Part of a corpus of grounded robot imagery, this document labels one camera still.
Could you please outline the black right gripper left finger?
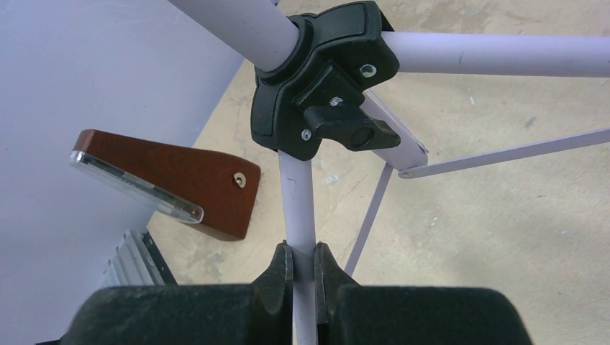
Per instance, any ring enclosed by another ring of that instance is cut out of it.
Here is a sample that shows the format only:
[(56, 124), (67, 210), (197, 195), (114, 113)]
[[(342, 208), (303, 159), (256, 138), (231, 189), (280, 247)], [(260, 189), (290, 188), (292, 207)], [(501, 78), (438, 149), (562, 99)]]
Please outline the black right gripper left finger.
[(293, 255), (277, 245), (249, 284), (107, 287), (80, 307), (61, 344), (291, 344)]

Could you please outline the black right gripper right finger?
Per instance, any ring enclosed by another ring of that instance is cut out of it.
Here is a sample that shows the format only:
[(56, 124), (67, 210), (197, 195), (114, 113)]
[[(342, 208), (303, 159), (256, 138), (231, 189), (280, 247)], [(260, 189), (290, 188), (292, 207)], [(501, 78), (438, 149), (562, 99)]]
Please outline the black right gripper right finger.
[(360, 285), (329, 246), (314, 250), (319, 344), (531, 344), (502, 293), (482, 287)]

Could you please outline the lilac perforated music stand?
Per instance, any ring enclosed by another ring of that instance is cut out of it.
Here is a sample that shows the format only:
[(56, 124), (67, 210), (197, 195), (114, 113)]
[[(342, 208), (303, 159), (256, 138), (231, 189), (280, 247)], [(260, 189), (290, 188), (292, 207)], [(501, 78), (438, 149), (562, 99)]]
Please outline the lilac perforated music stand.
[(424, 145), (368, 90), (397, 73), (609, 76), (609, 38), (395, 32), (373, 1), (285, 17), (274, 1), (175, 1), (174, 6), (255, 66), (252, 139), (278, 153), (293, 255), (292, 326), (319, 344), (311, 161), (323, 139), (373, 151), (385, 167), (346, 268), (352, 278), (393, 170), (422, 178), (607, 143), (602, 129), (429, 164)]

